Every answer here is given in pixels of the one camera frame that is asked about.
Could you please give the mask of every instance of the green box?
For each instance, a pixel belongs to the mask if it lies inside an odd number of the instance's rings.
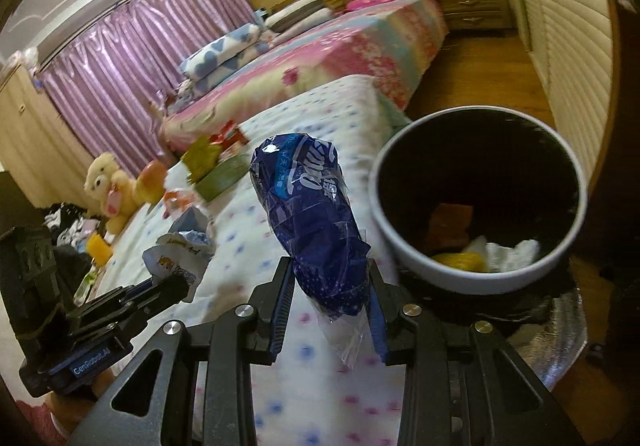
[[[204,179],[195,185],[196,191],[211,202],[224,190],[238,182],[249,171],[249,157],[239,153],[219,163]]]

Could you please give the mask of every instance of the white tissue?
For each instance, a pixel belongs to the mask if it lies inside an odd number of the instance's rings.
[[[479,254],[480,256],[482,256],[482,259],[484,260],[485,263],[487,263],[487,256],[486,256],[486,236],[484,235],[480,235],[476,238],[474,238],[468,246],[466,246],[465,249],[462,250],[462,252],[475,252],[477,254]]]
[[[487,265],[491,272],[514,271],[533,264],[539,252],[537,240],[523,240],[513,249],[489,242],[486,245]]]

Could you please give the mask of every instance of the stuffed teddy bear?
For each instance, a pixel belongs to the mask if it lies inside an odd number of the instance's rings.
[[[129,218],[142,206],[137,189],[135,179],[120,169],[112,153],[95,158],[84,182],[84,191],[100,202],[100,210],[109,217],[106,228],[113,235],[120,234]]]

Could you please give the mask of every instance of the mattress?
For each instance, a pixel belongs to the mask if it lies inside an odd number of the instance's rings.
[[[374,76],[404,109],[447,33],[436,0],[396,0],[344,14],[256,58],[189,108],[164,120],[184,152],[227,121],[251,116],[350,74]]]

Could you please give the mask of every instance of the white polka dot sheet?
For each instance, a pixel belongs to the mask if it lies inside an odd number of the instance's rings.
[[[257,114],[241,125],[248,151],[277,134],[306,132],[334,143],[354,217],[371,245],[383,277],[395,280],[388,249],[369,208],[367,182],[372,163],[408,119],[374,86],[374,78],[353,75],[310,90]],[[272,279],[284,254],[271,231],[249,176],[207,205],[214,219],[217,250],[194,301],[179,303],[149,321],[134,340],[140,347],[170,318],[187,326],[211,321],[246,302],[258,284]],[[171,225],[164,208],[144,206],[114,246],[103,294],[149,277],[142,252]],[[194,435],[202,434],[204,371],[198,376]],[[260,446],[393,446],[404,387],[404,367],[384,366],[370,336],[353,370],[328,345],[316,313],[296,285],[282,352],[273,366],[252,366],[255,427]]]

